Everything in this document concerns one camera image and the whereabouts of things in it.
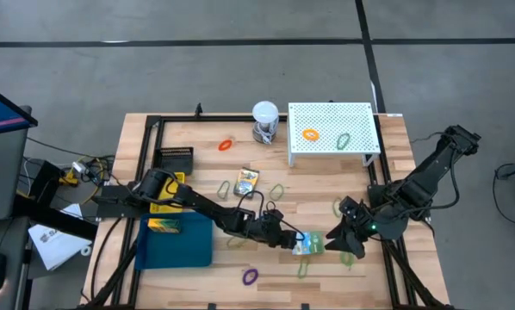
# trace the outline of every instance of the white rack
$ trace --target white rack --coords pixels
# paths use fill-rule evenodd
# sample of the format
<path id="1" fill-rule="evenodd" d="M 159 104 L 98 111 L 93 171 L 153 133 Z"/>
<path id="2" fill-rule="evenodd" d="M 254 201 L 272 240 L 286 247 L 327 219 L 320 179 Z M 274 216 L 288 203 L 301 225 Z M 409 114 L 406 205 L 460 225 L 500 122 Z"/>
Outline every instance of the white rack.
<path id="1" fill-rule="evenodd" d="M 306 129 L 319 132 L 319 139 L 305 139 Z M 363 165 L 368 166 L 380 154 L 368 102 L 289 103 L 288 131 L 290 167 L 296 155 L 362 155 Z M 345 133 L 350 135 L 350 142 L 339 150 L 338 138 Z"/>

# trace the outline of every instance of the green rubber band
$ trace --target green rubber band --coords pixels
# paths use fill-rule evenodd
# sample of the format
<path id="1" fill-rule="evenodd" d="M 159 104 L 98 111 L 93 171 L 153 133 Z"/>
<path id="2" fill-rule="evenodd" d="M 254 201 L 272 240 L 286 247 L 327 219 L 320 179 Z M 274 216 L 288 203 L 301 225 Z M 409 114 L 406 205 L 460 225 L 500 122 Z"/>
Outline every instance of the green rubber band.
<path id="1" fill-rule="evenodd" d="M 351 269 L 351 266 L 353 265 L 353 254 L 340 252 L 340 262 Z"/>
<path id="2" fill-rule="evenodd" d="M 307 276 L 307 266 L 309 266 L 309 257 L 300 259 L 300 268 L 298 269 L 298 278 L 303 279 Z"/>
<path id="3" fill-rule="evenodd" d="M 235 240 L 236 237 L 231 237 L 229 240 L 226 241 L 226 248 L 227 249 L 240 249 L 242 245 L 244 245 L 248 239 L 241 239 L 239 242 L 235 243 L 234 245 L 231 245 L 231 241 Z"/>
<path id="4" fill-rule="evenodd" d="M 281 188 L 281 194 L 279 194 L 279 196 L 277 196 L 277 197 L 273 197 L 273 195 L 272 195 L 272 194 L 273 194 L 273 191 L 274 191 L 277 187 L 278 187 L 278 188 Z M 279 183 L 279 184 L 277 184 L 277 185 L 275 185 L 275 187 L 274 187 L 274 188 L 269 192 L 269 198 L 270 198 L 272 201 L 274 201 L 274 202 L 276 202 L 276 201 L 280 200 L 280 199 L 281 199 L 281 197 L 282 197 L 282 195 L 284 195 L 284 186 L 282 186 L 282 184 L 280 184 L 280 183 Z"/>
<path id="5" fill-rule="evenodd" d="M 223 189 L 223 186 L 225 186 L 225 184 L 226 184 L 225 194 L 221 195 L 221 190 Z M 229 181 L 223 181 L 220 188 L 217 189 L 217 196 L 223 200 L 226 200 L 227 196 L 229 195 L 229 188 L 231 188 L 231 183 Z"/>
<path id="6" fill-rule="evenodd" d="M 336 209 L 336 202 L 342 202 L 342 199 L 340 197 L 336 197 L 336 199 L 334 199 L 332 202 L 332 212 L 334 213 L 334 216 L 341 218 L 342 214 Z"/>
<path id="7" fill-rule="evenodd" d="M 340 140 L 342 137 L 347 137 L 347 139 L 344 141 L 343 145 L 340 145 Z M 345 147 L 350 144 L 351 136 L 349 133 L 342 133 L 338 136 L 338 141 L 336 141 L 336 148 L 338 151 L 342 151 L 345 149 Z"/>

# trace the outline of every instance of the blue tray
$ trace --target blue tray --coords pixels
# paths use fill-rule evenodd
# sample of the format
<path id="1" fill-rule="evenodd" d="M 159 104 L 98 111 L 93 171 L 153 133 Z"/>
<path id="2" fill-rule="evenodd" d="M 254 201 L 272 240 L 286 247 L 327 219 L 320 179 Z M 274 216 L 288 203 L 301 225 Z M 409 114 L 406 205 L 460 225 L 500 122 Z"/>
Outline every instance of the blue tray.
<path id="1" fill-rule="evenodd" d="M 153 232 L 148 219 L 179 220 L 180 233 Z M 145 214 L 140 218 L 135 269 L 206 267 L 214 248 L 212 221 L 196 212 Z"/>

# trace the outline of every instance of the wooden table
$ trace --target wooden table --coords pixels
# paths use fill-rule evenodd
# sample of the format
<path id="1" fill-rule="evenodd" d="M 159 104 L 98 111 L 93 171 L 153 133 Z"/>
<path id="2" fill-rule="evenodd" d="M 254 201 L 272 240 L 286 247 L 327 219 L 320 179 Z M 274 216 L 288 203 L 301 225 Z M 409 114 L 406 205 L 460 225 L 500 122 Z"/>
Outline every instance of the wooden table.
<path id="1" fill-rule="evenodd" d="M 146 117 L 146 114 L 126 115 L 113 170 L 124 183 L 134 179 Z M 380 115 L 380 123 L 392 178 L 403 178 L 415 167 L 403 117 Z M 327 233 L 339 222 L 332 214 L 336 197 L 350 195 L 357 201 L 368 200 L 369 174 L 359 157 L 298 158 L 290 169 L 286 134 L 286 124 L 281 123 L 273 145 L 265 146 L 252 138 L 250 122 L 169 122 L 165 125 L 162 146 L 195 148 L 195 168 L 187 184 L 219 204 L 233 207 L 239 200 L 232 193 L 228 201 L 218 199 L 216 191 L 224 180 L 233 184 L 243 166 L 257 169 L 261 171 L 258 190 L 267 194 L 277 183 L 284 186 L 284 196 L 276 205 L 286 221 L 302 231 Z M 154 137 L 155 134 L 149 150 L 154 146 Z M 224 139 L 233 139 L 233 147 L 219 152 L 217 146 Z M 152 152 L 148 154 L 147 165 Z M 380 165 L 375 166 L 381 181 Z M 257 211 L 258 200 L 244 202 L 243 207 Z M 86 295 L 90 295 L 96 253 L 114 221 L 104 220 L 99 225 L 85 279 Z M 125 223 L 122 220 L 116 227 L 102 253 L 96 273 L 97 291 L 118 264 Z M 300 257 L 293 256 L 291 251 L 271 249 L 253 241 L 239 249 L 227 249 L 228 239 L 228 235 L 214 229 L 214 261 L 208 268 L 144 271 L 136 307 L 205 308 L 209 302 L 216 303 L 219 309 L 299 308 L 301 303 L 309 303 L 311 308 L 391 307 L 382 248 L 376 241 L 365 244 L 365 258 L 356 260 L 351 269 L 340 263 L 339 252 L 327 251 L 310 257 L 307 277 L 299 279 L 296 274 Z M 449 302 L 431 231 L 410 221 L 405 241 L 416 274 L 435 297 Z M 259 278 L 246 287 L 241 279 L 248 268 L 259 270 Z M 132 270 L 133 264 L 124 278 L 121 303 L 127 303 Z M 405 302 L 402 276 L 397 268 L 396 275 L 401 301 Z"/>

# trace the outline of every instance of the yellow box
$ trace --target yellow box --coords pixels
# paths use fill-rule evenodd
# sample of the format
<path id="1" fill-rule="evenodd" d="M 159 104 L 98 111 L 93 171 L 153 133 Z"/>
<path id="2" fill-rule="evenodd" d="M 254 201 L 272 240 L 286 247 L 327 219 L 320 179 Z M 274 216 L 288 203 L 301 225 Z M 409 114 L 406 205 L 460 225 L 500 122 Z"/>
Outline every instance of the yellow box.
<path id="1" fill-rule="evenodd" d="M 175 176 L 177 177 L 177 181 L 179 183 L 185 183 L 185 174 L 183 172 L 175 172 Z M 168 186 L 168 184 L 170 184 L 170 181 L 171 181 L 171 179 L 169 177 L 165 180 L 165 185 L 162 188 L 162 191 L 160 192 L 160 196 L 158 197 L 159 200 L 173 197 L 173 194 L 168 193 L 166 190 L 166 186 Z M 176 193 L 177 192 L 177 183 L 174 182 L 174 183 L 170 184 L 169 190 L 171 193 Z M 174 208 L 171 206 L 159 206 L 156 203 L 151 203 L 151 213 L 152 214 L 179 213 L 181 211 L 183 211 L 181 208 Z"/>
<path id="2" fill-rule="evenodd" d="M 180 233 L 179 220 L 148 219 L 148 228 L 156 233 Z"/>

